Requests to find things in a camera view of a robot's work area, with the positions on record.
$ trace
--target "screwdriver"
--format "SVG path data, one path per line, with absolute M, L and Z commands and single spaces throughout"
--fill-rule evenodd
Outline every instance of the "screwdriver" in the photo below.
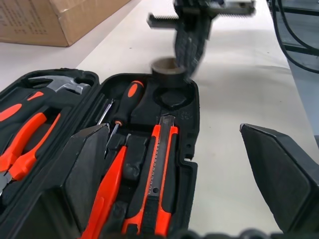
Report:
M 117 132 L 120 126 L 124 126 L 128 123 L 129 116 L 134 110 L 134 108 L 139 104 L 144 91 L 144 85 L 140 81 L 133 81 L 125 90 L 119 109 L 114 115 L 113 120 L 115 122 L 115 127 L 112 130 L 109 141 L 106 144 L 106 148 L 113 135 Z
M 114 100 L 112 99 L 111 102 L 108 104 L 108 106 L 106 106 L 105 111 L 103 112 L 103 114 L 102 114 L 101 118 L 99 119 L 97 125 L 100 125 L 102 123 L 102 121 L 104 120 L 106 114 L 111 109 L 113 103 L 114 103 Z

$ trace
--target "white surface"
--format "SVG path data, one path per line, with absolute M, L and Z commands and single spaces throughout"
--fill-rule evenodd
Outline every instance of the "white surface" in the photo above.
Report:
M 79 41 L 67 48 L 0 42 L 0 91 L 31 71 L 76 68 L 140 1 L 131 0 Z
M 104 80 L 150 72 L 155 58 L 173 55 L 174 31 L 149 29 L 149 12 L 173 14 L 172 0 L 140 2 L 78 68 Z M 317 162 L 319 154 L 266 1 L 257 0 L 253 18 L 215 21 L 193 79 L 199 86 L 201 120 L 190 229 L 201 234 L 237 234 L 250 227 L 278 231 L 254 181 L 239 125 L 273 128 L 290 135 Z

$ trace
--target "black tool case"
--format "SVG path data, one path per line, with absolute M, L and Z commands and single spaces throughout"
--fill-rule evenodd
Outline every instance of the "black tool case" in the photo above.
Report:
M 71 69 L 36 71 L 22 76 L 0 93 L 0 112 L 25 101 L 35 91 L 48 85 L 50 81 L 47 79 L 29 80 L 45 75 L 69 76 L 77 83 L 89 84 L 91 88 L 81 95 L 61 90 L 39 107 L 38 112 L 52 111 L 52 119 L 49 117 L 37 129 L 23 153 L 41 140 L 57 114 L 61 117 L 37 151 L 37 161 L 29 174 L 21 181 L 7 185 L 0 197 L 1 239 L 80 237 L 87 225 L 99 184 L 127 134 L 131 134 L 128 153 L 131 151 L 131 155 L 140 157 L 136 159 L 139 171 L 143 167 L 144 152 L 152 130 L 160 117 L 166 114 L 175 116 L 174 123 L 179 130 L 175 147 L 176 197 L 169 234 L 187 228 L 197 173 L 197 164 L 190 161 L 199 132 L 196 83 L 191 82 L 183 88 L 162 88 L 148 74 L 119 74 L 100 85 L 98 76 L 92 72 Z M 144 84 L 144 95 L 131 113 L 128 125 L 119 128 L 112 138 L 104 157 L 106 142 L 114 127 L 112 115 L 116 113 L 124 91 L 134 80 Z M 102 124 L 97 125 L 112 99 L 115 101 L 111 110 Z M 1 126 L 5 120 L 0 121 L 2 153 L 34 113 L 27 112 L 24 119 L 14 119 L 6 127 Z M 122 180 L 117 200 L 130 202 L 138 177 L 138 174 L 130 176 L 128 173 Z
M 243 124 L 241 133 L 255 181 L 279 228 L 317 233 L 319 165 L 288 135 L 250 124 Z

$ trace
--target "tool slot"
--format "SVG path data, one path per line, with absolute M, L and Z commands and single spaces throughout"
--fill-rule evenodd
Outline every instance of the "tool slot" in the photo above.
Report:
M 71 93 L 74 93 L 76 95 L 81 95 L 80 93 L 76 92 L 75 90 L 72 90 L 72 89 L 65 89 L 66 91 L 69 91 Z
M 157 143 L 158 143 L 158 136 L 155 136 L 155 135 L 152 136 L 148 150 L 147 150 L 145 162 L 142 168 L 140 181 L 128 208 L 128 212 L 126 216 L 127 219 L 124 222 L 124 226 L 122 230 L 123 233 L 127 232 L 128 229 L 130 229 L 131 231 L 132 227 L 136 228 L 137 232 L 140 230 L 143 213 L 144 213 L 144 204 L 145 204 L 145 200 L 146 200 L 146 196 L 148 192 L 148 189 L 146 187 L 149 180 L 149 171 L 151 168 L 155 145 L 157 145 Z
M 77 84 L 84 83 L 84 84 L 88 84 L 92 87 L 94 85 L 94 81 L 89 79 L 90 77 L 95 78 L 95 76 L 87 75 L 87 76 L 85 76 L 85 78 L 75 78 L 74 81 Z
M 103 238 L 103 235 L 106 236 L 109 233 L 121 232 L 127 208 L 128 204 L 125 202 L 117 201 L 113 204 L 109 218 L 104 224 L 99 238 Z
M 52 79 L 26 79 L 23 81 L 25 83 L 26 88 L 33 88 L 33 89 L 41 89 L 49 85 L 53 80 Z
M 125 127 L 120 127 L 117 133 L 122 135 L 135 134 L 140 136 L 149 136 L 152 133 L 154 125 L 128 124 Z
M 6 141 L 2 140 L 0 141 L 0 155 L 3 155 L 4 151 L 6 150 L 6 148 L 9 147 L 10 143 L 13 140 L 14 135 L 16 134 L 17 130 L 21 127 L 20 124 L 15 123 L 15 124 L 11 124 L 8 127 L 6 127 L 5 132 L 3 132 L 1 134 L 1 137 L 3 137 L 3 139 L 7 139 Z
M 131 113 L 131 124 L 147 125 L 153 129 L 154 125 L 158 123 L 161 108 L 160 105 L 154 103 L 154 92 L 158 87 L 154 79 L 148 78 L 144 95 L 139 105 Z
M 27 212 L 27 217 L 21 222 L 21 229 L 16 232 L 16 239 L 79 238 L 73 212 L 68 206 L 63 190 L 60 188 L 45 190 L 33 204 L 32 210 Z M 46 216 L 41 217 L 43 212 L 46 212 Z M 34 223 L 37 223 L 37 228 L 40 227 L 39 230 L 32 229 Z
M 144 93 L 144 84 L 141 81 L 132 81 L 122 94 L 117 112 L 113 115 L 113 121 L 126 125 L 134 108 L 140 103 Z
M 161 207 L 165 212 L 173 213 L 175 195 L 176 195 L 176 141 L 177 134 L 171 137 L 167 170 L 162 193 Z
M 103 84 L 101 89 L 101 94 L 104 94 L 109 99 L 114 99 L 116 101 L 121 100 L 125 90 L 128 88 L 130 83 L 133 81 L 140 81 L 144 88 L 147 89 L 149 84 L 149 76 L 143 76 L 139 74 L 127 74 L 124 77 L 120 76 L 120 79 L 114 79 L 107 81 L 106 84 Z
M 169 111 L 176 111 L 188 106 L 195 98 L 195 88 L 188 84 L 182 88 L 157 88 L 153 100 L 156 104 Z
M 138 182 L 147 150 L 147 142 L 147 137 L 132 135 L 129 138 L 123 166 L 123 179 Z
M 112 137 L 112 139 L 110 140 L 109 145 L 108 145 L 108 152 L 107 152 L 106 157 L 105 157 L 105 166 L 104 166 L 104 170 L 103 170 L 104 173 L 103 173 L 102 177 L 104 177 L 104 175 L 109 170 L 116 155 L 120 151 L 121 147 L 125 144 L 125 140 L 126 140 L 126 137 L 124 135 L 121 135 L 118 133 L 115 134 Z
M 44 137 L 44 135 L 50 129 L 50 127 L 52 126 L 53 122 L 55 121 L 55 119 L 57 118 L 57 116 L 59 115 L 60 112 L 61 112 L 61 110 L 53 109 L 53 108 L 50 108 L 44 112 L 45 116 L 47 118 L 46 122 L 44 124 L 42 124 L 33 133 L 31 138 L 27 142 L 26 146 L 24 147 L 22 154 L 29 152 L 39 143 L 39 141 Z

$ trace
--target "orange screwdriver handle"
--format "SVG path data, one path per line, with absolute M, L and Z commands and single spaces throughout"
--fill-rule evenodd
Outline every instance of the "orange screwdriver handle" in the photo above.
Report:
M 133 226 L 137 229 L 137 234 L 140 233 L 144 210 L 145 210 L 145 203 L 146 197 L 149 192 L 151 177 L 152 177 L 152 169 L 155 162 L 156 156 L 156 145 L 159 142 L 160 138 L 160 125 L 155 125 L 152 138 L 149 144 L 149 148 L 146 154 L 145 163 L 141 172 L 140 183 L 135 190 L 135 193 L 132 197 L 130 202 L 128 212 L 127 212 L 127 219 L 125 219 L 122 233 L 128 232 L 129 226 Z
M 127 147 L 122 146 L 96 194 L 88 226 L 81 239 L 98 239 L 118 194 Z
M 139 104 L 144 91 L 144 85 L 140 81 L 130 83 L 124 92 L 118 111 L 113 117 L 115 123 L 120 126 L 127 124 L 129 117 L 134 108 Z
M 45 115 L 43 113 L 38 113 L 37 115 L 42 115 L 43 117 L 45 117 Z M 34 163 L 36 162 L 36 157 L 35 157 L 36 152 L 43 145 L 43 143 L 46 141 L 46 139 L 49 137 L 50 133 L 52 132 L 56 123 L 58 122 L 60 116 L 61 116 L 61 114 L 58 114 L 58 116 L 55 118 L 53 124 L 51 125 L 49 130 L 45 133 L 43 138 L 39 141 L 39 143 L 32 150 L 30 150 L 28 153 L 20 156 L 16 160 L 16 162 L 12 165 L 12 167 L 9 169 L 9 173 L 11 174 L 11 176 L 14 180 L 21 180 L 29 173 L 29 171 L 33 167 Z
M 0 172 L 8 171 L 10 166 L 20 157 L 26 143 L 34 132 L 46 121 L 43 113 L 35 114 L 14 137 L 10 146 L 0 156 Z

